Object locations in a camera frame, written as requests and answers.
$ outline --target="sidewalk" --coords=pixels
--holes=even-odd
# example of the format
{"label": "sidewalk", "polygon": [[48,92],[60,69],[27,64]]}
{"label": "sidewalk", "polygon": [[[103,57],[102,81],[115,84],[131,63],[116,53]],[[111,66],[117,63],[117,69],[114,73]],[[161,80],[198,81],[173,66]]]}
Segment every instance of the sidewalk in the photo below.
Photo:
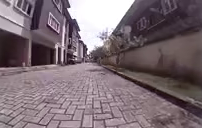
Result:
{"label": "sidewalk", "polygon": [[30,71],[40,71],[45,69],[53,69],[60,67],[59,65],[42,65],[42,66],[33,66],[33,67],[11,67],[11,68],[0,68],[0,76],[14,75],[23,72]]}
{"label": "sidewalk", "polygon": [[202,88],[198,87],[198,85],[148,73],[133,72],[122,68],[116,69],[109,65],[103,67],[140,86],[163,95],[165,98],[167,97],[166,99],[174,100],[175,104],[185,107],[184,109],[192,109],[192,113],[202,113]]}

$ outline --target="cobblestone road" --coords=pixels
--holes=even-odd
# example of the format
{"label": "cobblestone road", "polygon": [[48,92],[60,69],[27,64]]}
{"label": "cobblestone road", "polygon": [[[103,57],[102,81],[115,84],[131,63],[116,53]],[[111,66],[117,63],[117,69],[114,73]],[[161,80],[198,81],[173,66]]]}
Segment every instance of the cobblestone road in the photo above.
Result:
{"label": "cobblestone road", "polygon": [[0,77],[0,128],[202,128],[202,120],[95,64]]}

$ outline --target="balcony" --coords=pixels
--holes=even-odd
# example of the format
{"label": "balcony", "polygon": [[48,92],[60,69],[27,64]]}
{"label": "balcony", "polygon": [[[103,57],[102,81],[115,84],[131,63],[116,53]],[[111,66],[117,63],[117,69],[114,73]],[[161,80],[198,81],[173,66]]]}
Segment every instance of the balcony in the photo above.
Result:
{"label": "balcony", "polygon": [[76,49],[75,49],[75,47],[73,47],[73,45],[72,44],[69,44],[68,45],[68,50],[67,50],[67,52],[69,53],[69,54],[74,54],[75,53],[75,51],[76,51]]}

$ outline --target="interlocking paver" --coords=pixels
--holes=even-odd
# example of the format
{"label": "interlocking paver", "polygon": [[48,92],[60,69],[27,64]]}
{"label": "interlocking paver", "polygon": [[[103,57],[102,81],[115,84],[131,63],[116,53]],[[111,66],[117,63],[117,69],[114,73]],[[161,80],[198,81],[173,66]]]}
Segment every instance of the interlocking paver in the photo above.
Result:
{"label": "interlocking paver", "polygon": [[202,128],[202,119],[95,64],[0,77],[0,127]]}
{"label": "interlocking paver", "polygon": [[2,109],[0,111],[1,114],[4,114],[4,115],[10,115],[11,113],[13,112],[13,110],[10,110],[10,109]]}
{"label": "interlocking paver", "polygon": [[105,128],[104,121],[94,121],[94,128]]}
{"label": "interlocking paver", "polygon": [[0,116],[0,121],[3,123],[8,123],[12,118],[9,116],[1,115]]}
{"label": "interlocking paver", "polygon": [[77,108],[77,106],[69,106],[66,111],[66,114],[74,114],[76,108]]}
{"label": "interlocking paver", "polygon": [[53,118],[54,114],[47,114],[46,116],[43,117],[43,119],[39,122],[41,125],[47,125],[50,120]]}
{"label": "interlocking paver", "polygon": [[20,121],[13,128],[23,128],[26,124],[26,122]]}
{"label": "interlocking paver", "polygon": [[49,107],[45,107],[36,116],[43,117],[50,111],[50,109],[51,108],[49,108]]}
{"label": "interlocking paver", "polygon": [[73,120],[82,120],[83,110],[76,110]]}
{"label": "interlocking paver", "polygon": [[51,120],[47,128],[57,128],[59,124],[60,124],[60,121]]}
{"label": "interlocking paver", "polygon": [[55,113],[55,114],[64,114],[65,113],[65,109],[56,109],[56,108],[52,108],[50,110],[50,113]]}
{"label": "interlocking paver", "polygon": [[46,128],[45,126],[28,123],[25,128]]}
{"label": "interlocking paver", "polygon": [[16,125],[20,120],[22,120],[25,117],[25,115],[18,115],[13,120],[11,120],[8,124],[10,125]]}
{"label": "interlocking paver", "polygon": [[151,124],[142,115],[137,115],[136,119],[138,120],[139,124],[141,124],[142,127],[150,127],[151,126]]}
{"label": "interlocking paver", "polygon": [[30,123],[39,123],[41,117],[26,116],[23,120]]}
{"label": "interlocking paver", "polygon": [[136,118],[134,117],[134,115],[132,115],[132,113],[130,111],[123,112],[123,115],[124,115],[125,120],[128,123],[136,121]]}
{"label": "interlocking paver", "polygon": [[105,120],[106,126],[118,126],[122,124],[126,124],[124,118],[112,118]]}
{"label": "interlocking paver", "polygon": [[53,119],[54,120],[71,120],[72,119],[72,115],[56,114]]}
{"label": "interlocking paver", "polygon": [[62,128],[79,128],[81,121],[61,121],[60,127]]}
{"label": "interlocking paver", "polygon": [[111,114],[94,114],[94,119],[103,120],[103,119],[111,119],[113,116]]}
{"label": "interlocking paver", "polygon": [[111,107],[114,117],[123,117],[122,112],[118,107]]}
{"label": "interlocking paver", "polygon": [[92,115],[84,115],[82,127],[93,127]]}
{"label": "interlocking paver", "polygon": [[130,124],[121,125],[119,126],[119,128],[141,128],[141,126],[139,125],[139,123],[130,123]]}

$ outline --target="curb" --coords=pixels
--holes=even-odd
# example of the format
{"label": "curb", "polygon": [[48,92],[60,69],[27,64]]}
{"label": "curb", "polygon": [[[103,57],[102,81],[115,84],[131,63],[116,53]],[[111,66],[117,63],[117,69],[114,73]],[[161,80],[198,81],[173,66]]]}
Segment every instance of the curb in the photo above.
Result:
{"label": "curb", "polygon": [[194,99],[192,98],[189,98],[189,97],[186,97],[186,96],[182,96],[182,95],[179,95],[175,92],[170,92],[169,91],[163,91],[162,89],[159,89],[159,88],[156,88],[154,86],[151,86],[145,82],[142,82],[142,81],[139,81],[137,79],[134,79],[130,76],[127,76],[123,73],[120,73],[114,69],[110,69],[104,65],[101,65],[103,68],[113,72],[114,74],[116,75],[119,75],[129,81],[132,81],[133,83],[145,88],[145,89],[148,89],[149,91],[153,92],[153,93],[156,93],[157,95],[161,96],[162,98],[166,99],[167,101],[177,105],[177,106],[180,106],[181,108],[187,110],[188,112],[202,118],[202,103],[199,102],[199,101],[195,101]]}
{"label": "curb", "polygon": [[24,72],[32,72],[32,71],[42,71],[42,70],[48,70],[48,69],[55,69],[60,66],[58,65],[46,65],[46,66],[35,66],[35,67],[19,67],[15,69],[4,69],[0,70],[0,76],[9,76],[9,75],[16,75],[21,74]]}

